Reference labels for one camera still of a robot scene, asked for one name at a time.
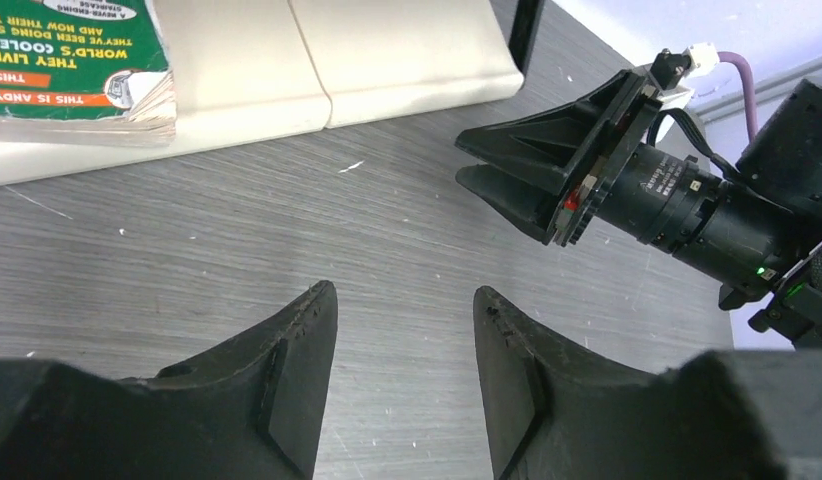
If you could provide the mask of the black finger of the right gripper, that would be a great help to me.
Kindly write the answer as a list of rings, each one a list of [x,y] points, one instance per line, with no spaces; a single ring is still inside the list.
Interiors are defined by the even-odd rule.
[[[523,234],[542,244],[551,243],[557,196],[490,165],[463,167],[455,180]]]

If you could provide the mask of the dark green spine book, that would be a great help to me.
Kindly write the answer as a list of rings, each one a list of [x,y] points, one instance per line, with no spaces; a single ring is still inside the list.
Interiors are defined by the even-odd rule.
[[[172,142],[173,68],[150,1],[1,1],[0,142]]]

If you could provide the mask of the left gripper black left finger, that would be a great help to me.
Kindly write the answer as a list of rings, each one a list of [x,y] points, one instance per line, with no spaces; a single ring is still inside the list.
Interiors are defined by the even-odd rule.
[[[0,359],[0,479],[309,479],[337,330],[324,280],[152,378]]]

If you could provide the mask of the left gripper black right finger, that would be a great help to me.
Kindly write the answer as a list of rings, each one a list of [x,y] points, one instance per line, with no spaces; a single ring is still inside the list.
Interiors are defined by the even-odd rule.
[[[489,286],[473,325],[497,479],[822,479],[822,349],[707,350],[653,374]]]

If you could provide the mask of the cream three-tier shelf rack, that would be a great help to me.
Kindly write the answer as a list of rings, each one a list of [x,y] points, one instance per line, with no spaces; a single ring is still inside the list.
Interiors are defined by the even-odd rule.
[[[513,96],[487,1],[150,1],[173,68],[163,146],[0,142],[0,186]]]

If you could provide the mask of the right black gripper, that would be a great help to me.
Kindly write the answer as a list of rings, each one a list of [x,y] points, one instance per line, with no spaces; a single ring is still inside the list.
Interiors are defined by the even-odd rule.
[[[822,80],[802,80],[736,163],[691,128],[716,173],[657,148],[660,106],[647,74],[622,70],[572,102],[462,131],[455,146],[480,163],[455,180],[478,196],[508,178],[561,196],[552,242],[602,219],[719,281],[724,310],[761,299],[822,242]]]

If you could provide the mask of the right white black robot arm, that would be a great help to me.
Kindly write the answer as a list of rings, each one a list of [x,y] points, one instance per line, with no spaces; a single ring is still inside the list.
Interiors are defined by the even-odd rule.
[[[551,110],[461,132],[457,182],[545,245],[601,219],[752,302],[759,332],[822,348],[822,80],[805,79],[735,163],[693,117],[623,70]]]

